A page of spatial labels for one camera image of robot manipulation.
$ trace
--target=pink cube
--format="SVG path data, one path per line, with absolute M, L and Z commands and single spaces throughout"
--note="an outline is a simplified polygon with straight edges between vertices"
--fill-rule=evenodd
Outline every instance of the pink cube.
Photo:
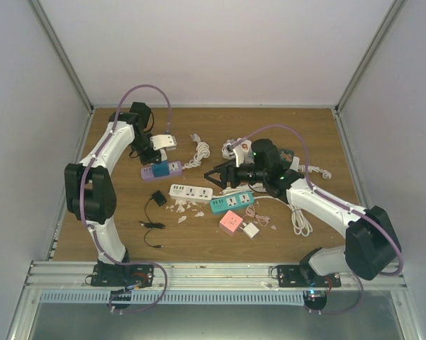
M 233 236 L 237 231 L 238 227 L 241 225 L 242 218 L 236 215 L 233 211 L 229 210 L 222 217 L 222 220 L 219 222 L 219 228 L 221 228 L 224 232 Z

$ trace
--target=white extension cord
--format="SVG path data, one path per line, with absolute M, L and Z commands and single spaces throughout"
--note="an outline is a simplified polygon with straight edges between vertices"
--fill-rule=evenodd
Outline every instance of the white extension cord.
M 208 158 L 210 156 L 210 146 L 207 143 L 202 142 L 200 140 L 200 137 L 196 133 L 191 135 L 191 139 L 192 139 L 192 142 L 197 143 L 197 148 L 196 148 L 197 152 L 194 155 L 193 159 L 189 161 L 189 163 L 185 163 L 185 165 L 183 165 L 183 170 L 200 166 L 201 160 L 203 158 Z
M 306 166 L 304 164 L 299 164 L 299 172 L 306 172 Z M 309 165 L 309 174 L 313 172 L 318 172 L 324 179 L 331 179 L 332 174 L 328 170 L 320 169 L 318 166 Z
M 258 183 L 252 186 L 252 188 L 255 191 L 266 193 L 266 190 L 264 189 L 263 184 L 261 183 Z M 222 196 L 213 196 L 213 198 L 224 197 L 228 195 L 233 195 L 235 193 L 242 193 L 245 191 L 250 191 L 249 186 L 247 184 L 242 186 L 237 186 L 236 188 L 229 187 L 222 191 L 222 194 L 223 194 Z M 279 201 L 280 203 L 285 204 L 283 201 L 279 200 L 278 198 L 274 198 L 272 196 L 254 196 L 255 200 L 259 200 L 261 198 L 271 198 L 271 199 Z M 295 235 L 302 235 L 304 237 L 309 236 L 310 233 L 313 231 L 313 228 L 310 222 L 304 216 L 303 211 L 299 207 L 296 207 L 292 204 L 285 204 L 285 205 L 291 209 L 291 224 L 293 225 L 293 232 L 295 233 Z

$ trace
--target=teal power strip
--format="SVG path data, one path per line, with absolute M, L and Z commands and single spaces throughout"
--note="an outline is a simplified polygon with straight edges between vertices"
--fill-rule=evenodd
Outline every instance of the teal power strip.
M 253 204 L 254 196 L 252 193 L 236 193 L 235 195 L 216 198 L 210 201 L 211 211 L 214 215 L 226 213 L 229 210 L 243 209 Z

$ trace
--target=wooden table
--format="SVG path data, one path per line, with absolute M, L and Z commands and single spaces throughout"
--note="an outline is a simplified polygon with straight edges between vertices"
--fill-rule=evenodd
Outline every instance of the wooden table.
M 105 131 L 107 120 L 113 109 L 96 110 L 84 148 L 84 155 L 93 148 Z M 165 131 L 166 109 L 153 110 L 156 121 L 154 134 Z M 147 237 L 151 244 L 163 244 L 164 248 L 153 249 L 145 245 L 143 235 L 146 229 L 139 220 L 144 220 L 143 207 L 151 193 L 161 190 L 166 195 L 168 205 L 174 201 L 168 196 L 173 183 L 192 186 L 206 186 L 220 195 L 220 189 L 203 178 L 203 174 L 213 166 L 224 162 L 222 144 L 230 138 L 242 137 L 268 125 L 287 124 L 298 131 L 308 144 L 310 161 L 313 165 L 332 173 L 329 181 L 320 174 L 313 174 L 312 180 L 336 196 L 351 203 L 357 203 L 351 176 L 345 160 L 339 135 L 328 109 L 278 109 L 278 108 L 180 108 L 174 109 L 172 134 L 178 141 L 175 151 L 168 152 L 169 161 L 188 162 L 195 153 L 196 143 L 190 134 L 197 133 L 211 147 L 211 156 L 204 159 L 200 167 L 187 169 L 181 176 L 145 183 L 140 178 L 142 165 L 138 159 L 130 159 L 124 152 L 112 173 L 112 181 L 117 194 L 118 205 L 115 221 L 121 241 L 128 248 L 132 259 L 155 261 L 221 261 L 221 262 L 294 262 L 299 261 L 316 247 L 335 247 L 343 244 L 341 236 L 319 219 L 305 213 L 313 226 L 309 237 L 296 236 L 291 224 L 291 211 L 275 200 L 259 200 L 255 205 L 257 213 L 268 215 L 271 222 L 260 227 L 254 238 L 238 232 L 230 237 L 219 230 L 221 215 L 213 215 L 209 205 L 201 205 L 198 211 L 204 217 L 194 217 L 191 209 L 183 213 L 170 212 L 165 207 L 157 207 L 154 202 L 148 206 L 148 215 L 155 222 L 164 223 L 164 230 L 152 230 Z M 292 149 L 295 155 L 304 160 L 300 142 L 288 131 L 274 128 L 259 133 L 252 140 L 268 137 L 275 145 Z M 178 223 L 179 217 L 187 219 Z M 95 261 L 96 249 L 90 235 L 73 214 L 67 213 L 62 224 L 54 261 Z

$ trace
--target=white wall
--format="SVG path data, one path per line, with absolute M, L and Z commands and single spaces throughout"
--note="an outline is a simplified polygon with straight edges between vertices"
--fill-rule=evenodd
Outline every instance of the white wall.
M 95 105 L 151 83 L 179 105 L 311 106 L 337 103 L 392 1 L 41 2 Z
M 0 339 L 43 259 L 86 117 L 26 1 L 0 1 Z
M 372 203 L 385 207 L 426 332 L 426 0 L 408 1 L 344 107 Z

